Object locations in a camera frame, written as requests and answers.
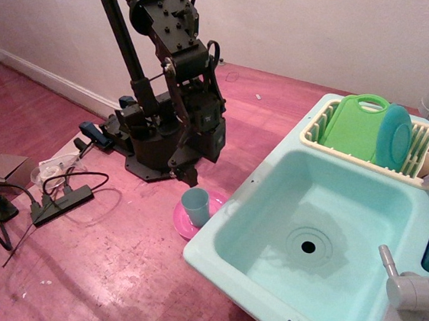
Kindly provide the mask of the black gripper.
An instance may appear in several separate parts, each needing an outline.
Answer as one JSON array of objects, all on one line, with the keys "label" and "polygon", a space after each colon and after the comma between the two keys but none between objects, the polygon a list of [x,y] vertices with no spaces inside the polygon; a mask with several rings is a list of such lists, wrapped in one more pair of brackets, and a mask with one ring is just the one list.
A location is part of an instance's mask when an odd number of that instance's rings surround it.
[{"label": "black gripper", "polygon": [[226,123],[220,117],[218,125],[204,132],[185,130],[174,154],[169,157],[168,166],[174,177],[189,187],[198,185],[195,164],[201,158],[216,163],[226,143]]}]

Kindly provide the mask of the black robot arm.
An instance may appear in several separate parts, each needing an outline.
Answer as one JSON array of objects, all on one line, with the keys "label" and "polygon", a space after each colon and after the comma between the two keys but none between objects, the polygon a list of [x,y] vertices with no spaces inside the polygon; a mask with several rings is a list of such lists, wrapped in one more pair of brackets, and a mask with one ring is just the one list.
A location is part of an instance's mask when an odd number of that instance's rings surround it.
[{"label": "black robot arm", "polygon": [[[125,156],[125,168],[147,181],[177,178],[197,185],[199,159],[217,162],[226,143],[225,101],[215,78],[219,44],[198,38],[195,0],[101,0],[131,77],[133,96],[100,126],[80,130]],[[167,91],[153,92],[129,29],[148,37]]]}]

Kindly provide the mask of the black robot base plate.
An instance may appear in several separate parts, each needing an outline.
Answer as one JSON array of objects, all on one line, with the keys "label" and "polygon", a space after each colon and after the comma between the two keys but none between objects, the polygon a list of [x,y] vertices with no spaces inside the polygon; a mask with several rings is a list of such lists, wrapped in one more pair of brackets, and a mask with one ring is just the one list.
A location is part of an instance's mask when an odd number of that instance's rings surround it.
[{"label": "black robot base plate", "polygon": [[182,136],[177,124],[168,128],[155,126],[148,120],[126,124],[113,114],[99,127],[113,141],[113,149],[126,157],[127,171],[147,183],[175,178],[168,161]]}]

